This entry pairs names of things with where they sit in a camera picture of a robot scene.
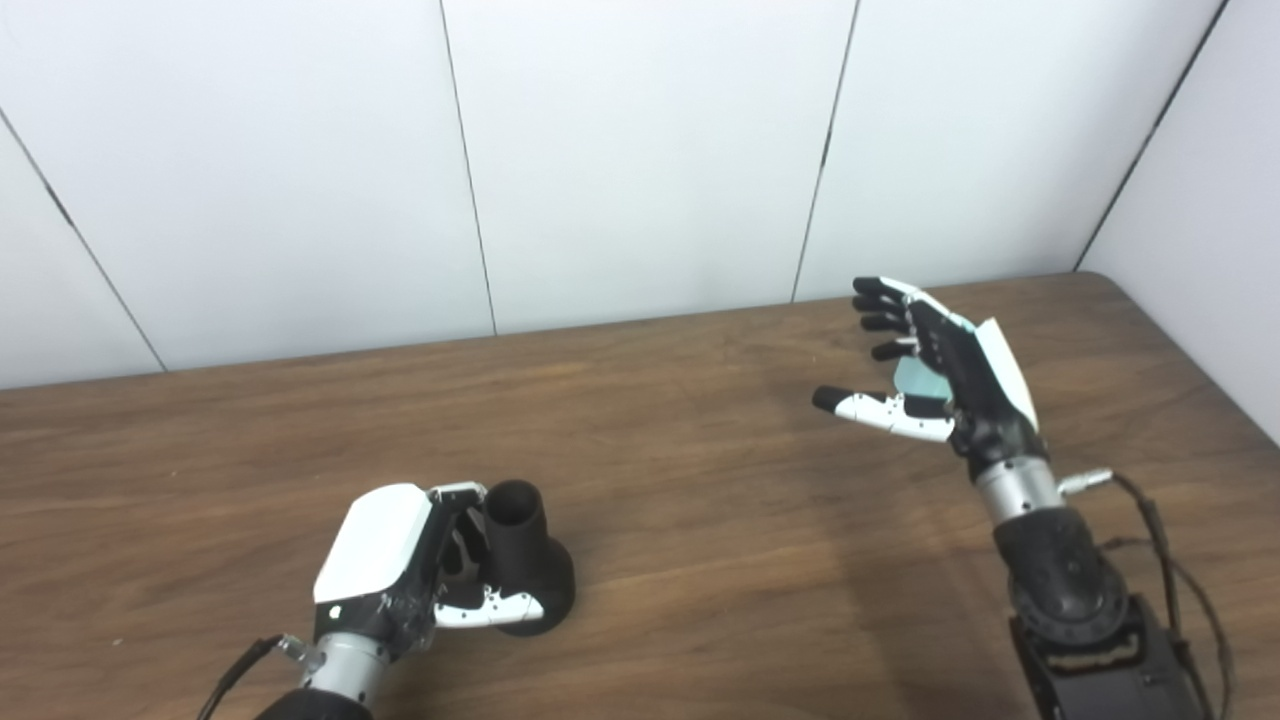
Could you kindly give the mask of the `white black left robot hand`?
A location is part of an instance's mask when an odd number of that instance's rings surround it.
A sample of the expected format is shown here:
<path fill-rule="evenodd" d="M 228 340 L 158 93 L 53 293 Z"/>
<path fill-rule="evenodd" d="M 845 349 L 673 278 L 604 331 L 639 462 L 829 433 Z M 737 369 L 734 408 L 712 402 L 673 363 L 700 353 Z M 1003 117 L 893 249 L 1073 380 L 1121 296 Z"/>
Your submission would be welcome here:
<path fill-rule="evenodd" d="M 439 629 L 541 634 L 575 600 L 573 561 L 534 484 L 399 483 L 349 506 L 314 583 L 314 637 L 356 635 L 399 659 Z"/>

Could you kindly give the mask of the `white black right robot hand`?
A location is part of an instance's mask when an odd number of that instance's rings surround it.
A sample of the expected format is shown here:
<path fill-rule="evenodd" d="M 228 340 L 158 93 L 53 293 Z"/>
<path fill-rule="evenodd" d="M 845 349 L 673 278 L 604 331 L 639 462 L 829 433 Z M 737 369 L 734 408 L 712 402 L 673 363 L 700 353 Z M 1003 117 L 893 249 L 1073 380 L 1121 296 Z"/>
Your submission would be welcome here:
<path fill-rule="evenodd" d="M 888 277 L 860 275 L 852 290 L 864 331 L 897 333 L 872 357 L 914 357 L 946 380 L 950 396 L 820 386 L 812 396 L 815 407 L 891 434 L 945 442 L 972 477 L 1018 457 L 1048 460 L 1025 377 L 996 319 L 975 324 L 929 292 Z"/>

